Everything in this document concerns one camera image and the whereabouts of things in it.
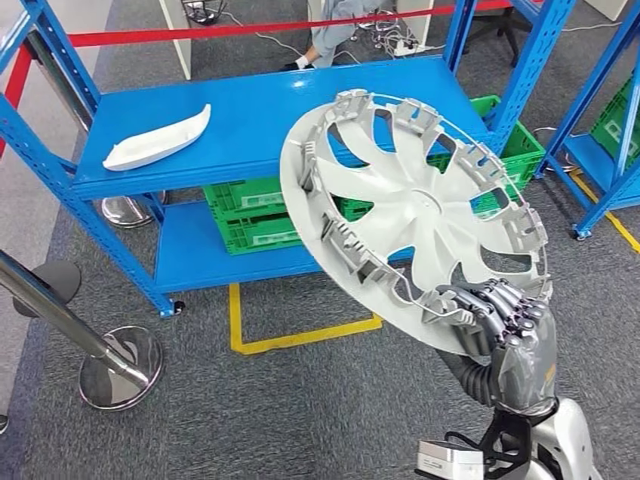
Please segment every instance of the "person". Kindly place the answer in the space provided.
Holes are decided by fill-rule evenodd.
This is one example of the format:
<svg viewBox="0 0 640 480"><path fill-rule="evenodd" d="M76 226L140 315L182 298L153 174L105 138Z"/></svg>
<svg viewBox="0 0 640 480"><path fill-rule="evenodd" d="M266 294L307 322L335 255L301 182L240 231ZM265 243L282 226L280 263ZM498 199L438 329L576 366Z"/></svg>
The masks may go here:
<svg viewBox="0 0 640 480"><path fill-rule="evenodd" d="M325 0L322 19L362 17L380 8L383 3L383 0ZM312 28L311 47L295 62L288 63L281 70L331 67L336 54L336 47L352 36L355 28L355 23Z"/></svg>

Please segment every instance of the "shelf caster wheel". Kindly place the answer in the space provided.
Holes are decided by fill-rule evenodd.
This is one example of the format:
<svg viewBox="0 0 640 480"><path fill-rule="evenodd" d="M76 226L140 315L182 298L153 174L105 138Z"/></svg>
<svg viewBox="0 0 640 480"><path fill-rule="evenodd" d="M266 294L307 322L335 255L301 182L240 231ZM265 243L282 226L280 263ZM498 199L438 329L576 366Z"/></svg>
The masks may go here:
<svg viewBox="0 0 640 480"><path fill-rule="evenodd" d="M178 300L174 303L174 315L180 315L183 312L184 309L186 308L186 304L183 302L182 300Z"/></svg>
<svg viewBox="0 0 640 480"><path fill-rule="evenodd" d="M578 242L583 242L591 236L591 231L587 230L586 232L580 232L578 230L576 230L575 227L574 227L573 236L574 240L577 240Z"/></svg>

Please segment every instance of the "chair leg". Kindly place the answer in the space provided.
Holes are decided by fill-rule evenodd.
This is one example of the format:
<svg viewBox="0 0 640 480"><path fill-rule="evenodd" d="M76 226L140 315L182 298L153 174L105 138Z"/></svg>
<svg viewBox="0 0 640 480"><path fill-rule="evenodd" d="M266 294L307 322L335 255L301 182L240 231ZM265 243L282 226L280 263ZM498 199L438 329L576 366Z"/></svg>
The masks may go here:
<svg viewBox="0 0 640 480"><path fill-rule="evenodd" d="M478 30L477 32L474 32L474 33L466 37L466 43L469 44L469 43L471 43L474 40L477 40L480 37L484 37L485 35L486 35L489 32L492 32L494 30L496 30L498 27L499 26L497 23L490 23L490 24L485 25L484 27Z"/></svg>
<svg viewBox="0 0 640 480"><path fill-rule="evenodd" d="M515 35L513 34L513 30L511 27L506 27L504 29L505 35L506 35L506 40L509 42L509 45L511 46L511 50L513 52L513 59L511 61L511 66L515 68L515 65L518 64L518 60L520 59L520 48L518 47L518 42L515 40Z"/></svg>

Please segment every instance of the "stanchion base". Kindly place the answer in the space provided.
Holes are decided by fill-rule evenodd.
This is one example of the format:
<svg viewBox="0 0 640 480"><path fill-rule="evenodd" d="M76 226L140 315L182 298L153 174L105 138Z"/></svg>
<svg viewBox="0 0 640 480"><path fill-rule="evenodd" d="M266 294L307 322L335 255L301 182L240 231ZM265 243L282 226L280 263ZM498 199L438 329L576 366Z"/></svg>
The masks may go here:
<svg viewBox="0 0 640 480"><path fill-rule="evenodd" d="M161 203L167 201L167 192L158 192L157 195ZM109 223L120 228L141 227L153 220L146 206L129 197L103 198L100 208Z"/></svg>
<svg viewBox="0 0 640 480"><path fill-rule="evenodd" d="M32 273L49 286L56 296L67 304L78 293L82 281L80 269L71 262L58 260L34 268ZM20 315L35 318L37 313L14 297L14 308Z"/></svg>
<svg viewBox="0 0 640 480"><path fill-rule="evenodd" d="M94 357L86 357L80 368L80 395L98 410L120 411L137 405L151 391L162 370L162 347L151 332L142 327L121 327L103 338L114 350L135 365L149 379L140 389L109 370Z"/></svg>

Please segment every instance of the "white device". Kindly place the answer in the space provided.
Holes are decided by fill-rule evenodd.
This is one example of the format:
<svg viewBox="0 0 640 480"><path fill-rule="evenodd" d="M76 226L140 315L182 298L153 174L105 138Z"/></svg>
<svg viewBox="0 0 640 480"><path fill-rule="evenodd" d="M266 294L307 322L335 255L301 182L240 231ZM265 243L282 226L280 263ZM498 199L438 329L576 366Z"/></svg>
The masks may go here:
<svg viewBox="0 0 640 480"><path fill-rule="evenodd" d="M124 171L157 162L197 140L211 115L208 103L202 112L165 127L125 138L116 143L103 162L107 170Z"/></svg>
<svg viewBox="0 0 640 480"><path fill-rule="evenodd" d="M483 480L482 452L450 442L420 442L418 472L438 480Z"/></svg>

